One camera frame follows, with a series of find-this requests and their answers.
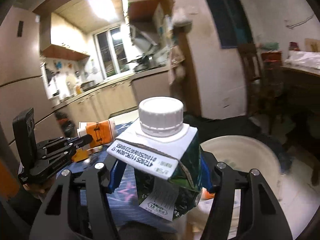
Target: orange and white cup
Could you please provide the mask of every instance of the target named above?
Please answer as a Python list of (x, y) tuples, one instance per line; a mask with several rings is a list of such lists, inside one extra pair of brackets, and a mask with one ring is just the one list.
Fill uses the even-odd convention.
[(92, 142), (82, 147), (83, 150), (111, 143), (116, 138), (116, 125), (113, 118), (102, 122), (79, 122), (78, 136), (92, 135)]

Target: upper cabinet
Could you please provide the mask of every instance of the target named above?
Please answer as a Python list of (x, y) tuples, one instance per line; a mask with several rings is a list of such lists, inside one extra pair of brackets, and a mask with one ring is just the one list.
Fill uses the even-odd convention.
[(55, 13), (41, 19), (40, 49), (46, 57), (76, 61), (89, 57), (86, 35)]
[(41, 76), (36, 14), (12, 7), (0, 26), (0, 44), (0, 86)]
[(152, 20), (159, 0), (128, 0), (130, 21), (144, 22)]

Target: white bottle cap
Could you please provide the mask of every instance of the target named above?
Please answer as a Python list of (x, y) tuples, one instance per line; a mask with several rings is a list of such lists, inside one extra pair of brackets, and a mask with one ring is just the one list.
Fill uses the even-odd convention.
[(151, 136), (168, 137), (183, 127), (183, 103), (175, 98), (147, 98), (139, 104), (141, 130)]

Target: wooden shelf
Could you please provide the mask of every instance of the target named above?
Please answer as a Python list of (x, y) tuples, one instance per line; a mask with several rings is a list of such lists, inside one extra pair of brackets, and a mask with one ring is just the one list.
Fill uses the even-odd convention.
[(67, 49), (65, 47), (54, 44), (51, 44), (42, 53), (45, 57), (61, 58), (74, 61), (82, 60), (86, 57), (89, 57), (89, 55), (87, 54), (73, 51), (71, 49)]

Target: nutrition label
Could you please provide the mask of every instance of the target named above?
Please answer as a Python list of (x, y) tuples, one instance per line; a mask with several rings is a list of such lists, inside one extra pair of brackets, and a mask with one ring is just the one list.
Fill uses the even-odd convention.
[(140, 204), (145, 210), (172, 221), (174, 204), (179, 194), (179, 187), (163, 179), (155, 178), (152, 192)]
[(178, 165), (175, 159), (132, 146), (119, 140), (108, 148), (107, 152), (134, 168), (162, 179), (169, 179)]

